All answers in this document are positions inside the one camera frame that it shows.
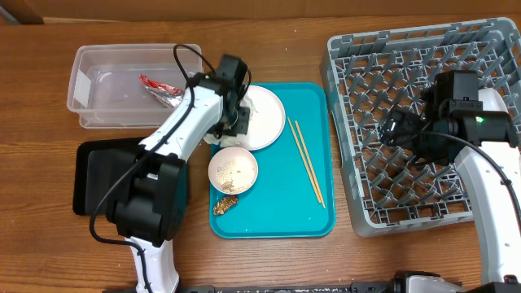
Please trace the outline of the white napkin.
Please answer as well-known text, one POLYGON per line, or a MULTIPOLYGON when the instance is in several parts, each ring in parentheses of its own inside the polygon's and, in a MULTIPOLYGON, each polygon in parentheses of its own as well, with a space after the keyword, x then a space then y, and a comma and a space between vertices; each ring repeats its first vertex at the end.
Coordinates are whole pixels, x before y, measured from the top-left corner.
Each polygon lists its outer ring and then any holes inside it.
MULTIPOLYGON (((240 102, 241 107, 246 107, 251 112, 255 110, 253 101, 247 96, 240 102)), ((220 147, 239 146, 242 142, 246 142, 246 134, 237 134, 236 136, 223 135, 221 138, 215 138, 211 133, 204 135, 203 140, 207 144, 218 145, 220 147)))

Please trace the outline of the red snack wrapper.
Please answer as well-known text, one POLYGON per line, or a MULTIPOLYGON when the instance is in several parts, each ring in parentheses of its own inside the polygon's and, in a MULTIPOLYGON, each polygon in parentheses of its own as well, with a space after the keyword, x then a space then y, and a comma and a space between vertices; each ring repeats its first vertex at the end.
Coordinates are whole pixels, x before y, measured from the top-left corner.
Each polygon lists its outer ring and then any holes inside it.
POLYGON ((138 79, 141 81, 143 87, 154 95, 155 98, 165 107, 175 109, 181 103, 184 96, 184 90, 158 81, 153 81, 146 75, 142 74, 138 76, 138 79))

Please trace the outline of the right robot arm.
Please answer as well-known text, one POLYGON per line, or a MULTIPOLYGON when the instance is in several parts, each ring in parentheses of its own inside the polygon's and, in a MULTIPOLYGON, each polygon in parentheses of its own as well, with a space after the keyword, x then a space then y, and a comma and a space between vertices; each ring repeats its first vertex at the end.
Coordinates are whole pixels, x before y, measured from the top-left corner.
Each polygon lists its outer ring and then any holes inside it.
POLYGON ((501 95, 475 71, 436 75, 420 114, 393 108, 380 141, 424 164, 454 164, 471 201, 482 264, 478 292, 520 290, 519 137, 501 95))

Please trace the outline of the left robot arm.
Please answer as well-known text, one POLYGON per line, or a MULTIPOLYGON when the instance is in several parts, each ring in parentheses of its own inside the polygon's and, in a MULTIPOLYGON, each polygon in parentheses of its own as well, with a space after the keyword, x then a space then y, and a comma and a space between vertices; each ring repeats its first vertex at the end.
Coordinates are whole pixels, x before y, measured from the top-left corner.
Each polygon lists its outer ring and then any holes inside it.
POLYGON ((251 73, 238 57, 223 55, 216 68, 186 78, 186 92, 167 120, 138 149, 116 159, 116 175, 102 197, 109 222, 129 246, 137 292, 175 292, 173 237, 188 197, 187 161, 199 141, 247 133, 250 111, 241 102, 251 73))

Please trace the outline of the pink bowl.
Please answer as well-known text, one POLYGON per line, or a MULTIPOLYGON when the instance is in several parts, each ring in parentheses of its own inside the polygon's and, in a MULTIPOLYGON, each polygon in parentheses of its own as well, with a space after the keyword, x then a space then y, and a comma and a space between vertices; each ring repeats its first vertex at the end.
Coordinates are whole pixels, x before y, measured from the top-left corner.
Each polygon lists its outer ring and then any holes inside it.
POLYGON ((238 146, 220 149, 208 166, 210 183, 226 195, 239 195, 249 190, 256 182, 258 173, 254 155, 238 146))

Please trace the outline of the grey-white bowl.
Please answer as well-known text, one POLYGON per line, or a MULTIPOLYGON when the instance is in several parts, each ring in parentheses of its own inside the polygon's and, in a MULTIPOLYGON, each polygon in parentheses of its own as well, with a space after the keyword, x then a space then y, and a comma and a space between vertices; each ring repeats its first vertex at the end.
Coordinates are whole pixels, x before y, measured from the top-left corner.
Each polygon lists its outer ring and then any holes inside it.
POLYGON ((503 98, 494 88, 483 88, 478 90, 478 99, 483 104, 484 111, 508 112, 503 98))

